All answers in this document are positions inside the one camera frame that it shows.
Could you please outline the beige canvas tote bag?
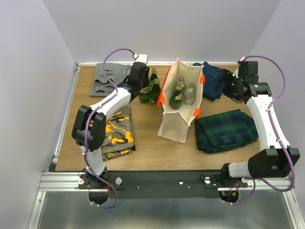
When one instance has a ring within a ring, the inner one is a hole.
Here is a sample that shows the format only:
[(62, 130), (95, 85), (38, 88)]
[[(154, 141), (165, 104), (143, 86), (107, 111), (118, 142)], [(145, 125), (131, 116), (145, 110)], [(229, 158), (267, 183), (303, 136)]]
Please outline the beige canvas tote bag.
[[(170, 98), (181, 77), (186, 87), (194, 84), (195, 96), (189, 99), (188, 105), (182, 103), (181, 107), (175, 110), (170, 106)], [(202, 65), (189, 66), (179, 59), (176, 60), (168, 70), (157, 102), (157, 106), (163, 107), (163, 120), (158, 136), (185, 143), (191, 122), (200, 116), (204, 84)]]

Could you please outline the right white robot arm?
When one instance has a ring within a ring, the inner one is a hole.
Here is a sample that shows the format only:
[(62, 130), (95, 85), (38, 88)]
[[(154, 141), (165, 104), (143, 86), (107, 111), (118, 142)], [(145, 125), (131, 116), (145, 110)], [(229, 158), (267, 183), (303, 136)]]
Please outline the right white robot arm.
[(294, 165), (300, 157), (297, 148), (292, 148), (277, 120), (273, 105), (276, 99), (268, 83), (260, 82), (258, 62), (243, 57), (233, 73), (222, 69), (212, 87), (239, 102), (250, 110), (257, 129), (260, 151), (245, 162), (225, 164), (219, 175), (220, 183), (230, 187), (237, 178), (253, 178), (266, 181), (268, 178), (284, 178), (291, 175), (295, 181)]

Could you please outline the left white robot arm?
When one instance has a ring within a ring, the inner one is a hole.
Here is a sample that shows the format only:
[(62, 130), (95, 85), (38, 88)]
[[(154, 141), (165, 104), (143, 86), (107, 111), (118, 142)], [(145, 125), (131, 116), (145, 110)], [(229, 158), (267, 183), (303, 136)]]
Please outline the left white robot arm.
[(147, 61), (134, 61), (130, 74), (118, 84), (116, 90), (99, 103), (90, 107), (81, 106), (77, 112), (71, 135), (82, 150), (86, 170), (91, 173), (89, 183), (94, 188), (102, 188), (106, 181), (105, 175), (102, 174), (105, 164), (101, 153), (101, 146), (106, 138), (106, 122), (148, 85), (148, 72)]

